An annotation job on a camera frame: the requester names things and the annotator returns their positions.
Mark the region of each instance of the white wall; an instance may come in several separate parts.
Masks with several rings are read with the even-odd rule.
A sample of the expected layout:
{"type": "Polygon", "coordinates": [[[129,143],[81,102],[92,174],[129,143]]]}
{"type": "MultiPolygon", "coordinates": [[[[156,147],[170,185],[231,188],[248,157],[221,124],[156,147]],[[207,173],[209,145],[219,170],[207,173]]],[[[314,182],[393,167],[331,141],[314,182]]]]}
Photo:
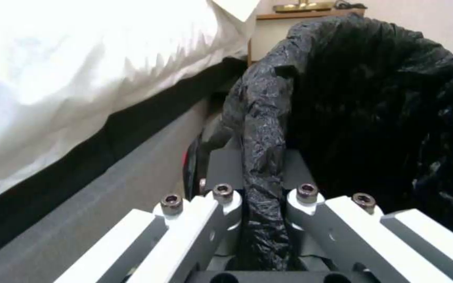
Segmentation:
{"type": "MultiPolygon", "coordinates": [[[[298,0],[261,0],[258,13],[271,13],[275,4],[291,4],[298,0]]],[[[441,43],[453,53],[452,0],[352,0],[368,9],[365,16],[421,31],[426,38],[441,43]]]]}

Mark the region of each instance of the metal bracket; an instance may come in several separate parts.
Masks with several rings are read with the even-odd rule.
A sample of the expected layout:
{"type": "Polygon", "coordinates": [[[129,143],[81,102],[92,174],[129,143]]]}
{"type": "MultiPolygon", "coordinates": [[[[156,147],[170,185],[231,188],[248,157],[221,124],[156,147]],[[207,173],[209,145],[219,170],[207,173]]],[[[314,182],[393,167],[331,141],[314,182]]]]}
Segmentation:
{"type": "Polygon", "coordinates": [[[340,270],[352,271],[361,264],[381,282],[452,281],[349,197],[326,200],[312,209],[291,206],[287,217],[315,238],[340,270]]]}

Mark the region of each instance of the bolt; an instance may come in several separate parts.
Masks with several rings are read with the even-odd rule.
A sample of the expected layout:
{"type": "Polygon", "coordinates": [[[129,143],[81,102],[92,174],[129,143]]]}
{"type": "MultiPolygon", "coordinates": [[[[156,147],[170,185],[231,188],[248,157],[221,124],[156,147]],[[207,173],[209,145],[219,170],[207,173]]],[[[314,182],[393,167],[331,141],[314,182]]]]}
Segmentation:
{"type": "Polygon", "coordinates": [[[183,199],[174,193],[166,195],[160,201],[160,207],[165,215],[177,215],[183,211],[183,199]]]}
{"type": "Polygon", "coordinates": [[[220,204],[228,204],[232,201],[234,189],[229,184],[219,184],[212,189],[212,197],[220,204]]]}
{"type": "Polygon", "coordinates": [[[375,211],[375,199],[371,195],[366,193],[358,192],[352,195],[352,201],[356,203],[360,208],[363,208],[367,213],[373,214],[375,211]]]}
{"type": "Polygon", "coordinates": [[[318,200],[319,189],[313,184],[302,184],[296,189],[296,198],[304,204],[313,204],[318,200]]]}
{"type": "Polygon", "coordinates": [[[199,189],[199,192],[201,194],[204,193],[204,191],[205,191],[205,178],[200,179],[200,181],[198,183],[198,189],[199,189]]]}

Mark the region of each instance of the hole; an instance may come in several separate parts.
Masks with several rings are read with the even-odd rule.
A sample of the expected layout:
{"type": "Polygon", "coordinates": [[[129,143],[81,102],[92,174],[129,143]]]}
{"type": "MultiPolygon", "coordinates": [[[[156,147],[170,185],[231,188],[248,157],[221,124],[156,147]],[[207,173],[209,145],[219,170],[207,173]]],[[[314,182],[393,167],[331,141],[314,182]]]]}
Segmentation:
{"type": "Polygon", "coordinates": [[[335,237],[333,236],[333,229],[330,229],[328,236],[330,237],[330,240],[332,240],[333,242],[336,242],[335,237]]]}
{"type": "Polygon", "coordinates": [[[178,197],[176,195],[169,195],[165,198],[165,201],[170,202],[172,204],[178,201],[178,197]]]}
{"type": "Polygon", "coordinates": [[[302,185],[302,190],[312,192],[315,190],[314,186],[311,184],[303,184],[302,185]]]}
{"type": "Polygon", "coordinates": [[[357,199],[359,201],[362,201],[362,202],[370,202],[371,201],[370,197],[368,197],[366,195],[358,195],[357,199]]]}
{"type": "Polygon", "coordinates": [[[232,274],[220,273],[213,277],[209,283],[239,283],[239,281],[232,274]]]}
{"type": "Polygon", "coordinates": [[[347,279],[347,277],[343,276],[342,274],[332,273],[326,275],[324,278],[323,283],[350,283],[351,281],[347,279]]]}
{"type": "Polygon", "coordinates": [[[221,186],[218,187],[218,191],[220,191],[220,192],[228,191],[228,187],[225,186],[225,185],[221,185],[221,186]]]}

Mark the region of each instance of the bed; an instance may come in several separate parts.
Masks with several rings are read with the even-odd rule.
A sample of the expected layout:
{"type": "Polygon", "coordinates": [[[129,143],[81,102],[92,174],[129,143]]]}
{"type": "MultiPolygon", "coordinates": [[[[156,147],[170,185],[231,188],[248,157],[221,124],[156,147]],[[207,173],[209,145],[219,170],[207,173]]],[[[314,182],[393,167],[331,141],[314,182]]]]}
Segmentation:
{"type": "MultiPolygon", "coordinates": [[[[151,167],[172,167],[166,174],[178,176],[176,151],[184,152],[200,131],[206,111],[197,109],[204,107],[203,98],[244,70],[244,62],[228,57],[245,49],[253,17],[238,21],[206,0],[173,2],[165,17],[155,15],[162,9],[157,3],[144,2],[144,9],[132,7],[135,3],[96,4],[87,22],[92,7],[76,5],[63,26],[53,9],[0,24],[0,248],[7,245],[0,256],[15,256],[8,249],[19,239],[44,241],[33,227],[60,219],[54,213],[68,201],[75,203],[68,210],[75,220],[54,224],[68,233],[72,223],[87,221],[85,211],[106,208],[99,190],[90,194],[104,202],[92,206],[78,196],[113,164],[130,159],[134,149],[144,147],[153,156],[131,166],[140,175],[151,167]],[[28,25],[32,21],[40,25],[28,25]],[[147,143],[175,123],[180,126],[174,134],[160,141],[168,150],[155,156],[147,143]],[[173,159],[166,157],[169,151],[173,159]]],[[[120,198],[144,189],[128,186],[120,198]]],[[[109,206],[109,220],[99,218],[99,226],[109,227],[131,208],[122,200],[117,204],[109,206]]],[[[96,237],[92,232],[80,245],[96,237]]]]}

